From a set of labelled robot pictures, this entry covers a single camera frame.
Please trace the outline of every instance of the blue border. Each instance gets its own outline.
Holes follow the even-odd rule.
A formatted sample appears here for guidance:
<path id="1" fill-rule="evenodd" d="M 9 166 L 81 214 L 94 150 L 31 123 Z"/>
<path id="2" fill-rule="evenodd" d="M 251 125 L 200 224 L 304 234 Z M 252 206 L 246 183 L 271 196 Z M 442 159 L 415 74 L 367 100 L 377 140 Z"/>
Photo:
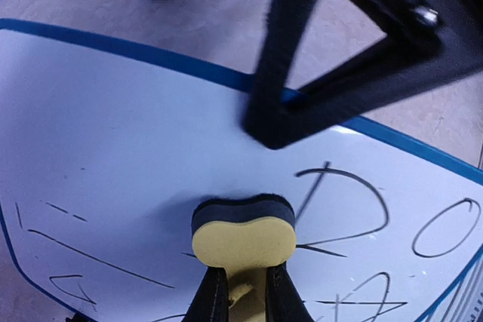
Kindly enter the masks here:
<path id="1" fill-rule="evenodd" d="M 51 38 L 58 41 L 63 41 L 70 44 L 81 45 L 97 49 L 99 51 L 117 54 L 119 56 L 139 60 L 145 63 L 150 63 L 156 66 L 162 66 L 167 69 L 182 72 L 187 75 L 193 75 L 204 80 L 214 82 L 230 87 L 235 90 L 248 92 L 251 89 L 252 76 L 246 73 L 237 72 L 232 69 L 227 69 L 212 63 L 207 63 L 202 60 L 197 60 L 182 54 L 165 51 L 159 48 L 151 47 L 149 45 L 138 44 L 132 41 L 125 41 L 122 39 L 112 38 L 105 35 L 98 35 L 90 32 L 83 32 L 75 29 L 63 28 L 60 26 L 50 26 L 41 23 L 28 22 L 24 20 L 14 19 L 0 19 L 0 30 L 8 29 L 17 32 L 22 32 L 31 35 L 39 35 L 45 38 Z M 286 96 L 294 95 L 293 91 L 288 91 Z M 364 117 L 356 117 L 341 124 L 344 127 L 350 128 L 359 133 L 363 133 L 373 139 L 379 140 L 388 145 L 394 146 L 397 149 L 411 153 L 419 158 L 429 161 L 435 165 L 443 167 L 457 175 L 466 179 L 472 180 L 480 185 L 483 185 L 483 171 L 473 167 L 454 156 L 451 156 L 441 150 L 431 147 L 419 140 L 414 139 L 408 135 L 400 133 L 389 127 L 378 124 L 375 121 Z M 0 223 L 5 235 L 5 240 L 8 245 L 12 261 L 19 271 L 19 273 L 37 290 L 49 296 L 54 301 L 58 302 L 65 308 L 72 312 L 79 313 L 74 308 L 62 302 L 55 296 L 52 296 L 40 286 L 31 281 L 20 268 L 17 258 L 15 257 L 14 249 L 8 236 L 7 226 L 3 217 L 2 206 L 0 205 Z M 468 265 L 461 271 L 454 282 L 440 295 L 440 297 L 414 322 L 422 322 L 437 307 L 445 300 L 445 298 L 456 288 L 456 286 L 465 278 L 474 264 L 481 258 L 483 254 L 483 245 L 478 252 L 472 257 Z"/>

